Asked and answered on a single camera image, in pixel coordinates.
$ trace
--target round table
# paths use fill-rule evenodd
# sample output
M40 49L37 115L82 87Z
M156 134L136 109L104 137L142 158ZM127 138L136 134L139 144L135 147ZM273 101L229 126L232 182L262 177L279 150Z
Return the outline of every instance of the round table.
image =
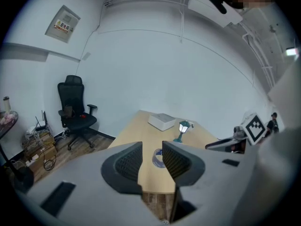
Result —
M19 117L18 113L15 111L11 111L9 115L13 115L13 119L8 123L4 122L3 124L0 124L0 140L9 132L10 129L13 128L13 126L15 125ZM0 112L0 121L3 118L4 120L7 121L8 120L7 116L8 115L5 112ZM24 193L27 192L28 189L31 188L31 186L33 185L33 179L34 179L33 172L28 167L21 167L19 169L16 169L5 155L1 144L0 144L0 153L2 154L6 163L11 168L11 170L15 175L15 180L14 180L15 188Z

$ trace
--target chair backrest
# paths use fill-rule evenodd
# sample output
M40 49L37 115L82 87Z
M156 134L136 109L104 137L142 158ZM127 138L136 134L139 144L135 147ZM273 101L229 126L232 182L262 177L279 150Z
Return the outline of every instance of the chair backrest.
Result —
M59 83L57 89L63 110L70 105L76 115L85 111L83 102L84 85L79 76L67 75L65 82Z

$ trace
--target blue lamp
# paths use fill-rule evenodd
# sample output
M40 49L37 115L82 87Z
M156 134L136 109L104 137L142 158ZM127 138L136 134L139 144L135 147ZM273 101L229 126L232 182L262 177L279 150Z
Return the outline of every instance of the blue lamp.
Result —
M181 139L182 139L182 135L183 135L184 133L186 133L186 131L187 131L188 128L190 127L190 124L189 124L188 121L182 121L182 122L180 122L179 124L180 124L180 126L179 126L180 135L179 135L178 138L174 139L174 141L175 141L175 142L180 142L180 143L182 143L182 140L181 140Z

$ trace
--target sign on wall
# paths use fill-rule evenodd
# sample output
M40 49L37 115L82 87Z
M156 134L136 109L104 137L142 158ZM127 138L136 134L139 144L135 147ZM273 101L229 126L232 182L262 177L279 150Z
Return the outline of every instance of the sign on wall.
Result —
M55 23L55 28L68 33L70 26L58 19Z

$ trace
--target black office chair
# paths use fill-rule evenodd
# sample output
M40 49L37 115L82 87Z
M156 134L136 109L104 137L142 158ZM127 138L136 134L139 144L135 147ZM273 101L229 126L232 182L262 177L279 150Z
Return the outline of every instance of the black office chair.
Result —
M58 93L62 102L62 110L58 111L61 116L62 125L68 128L66 135L75 134L76 137L68 144L68 150L71 150L71 144L77 137L82 137L86 140L90 147L94 145L84 135L84 130L92 126L97 119L92 116L92 110L97 108L95 105L87 105L90 107L90 113L85 113L83 94L84 85L79 76L67 75L66 81L57 85ZM68 115L67 108L71 108L71 117Z

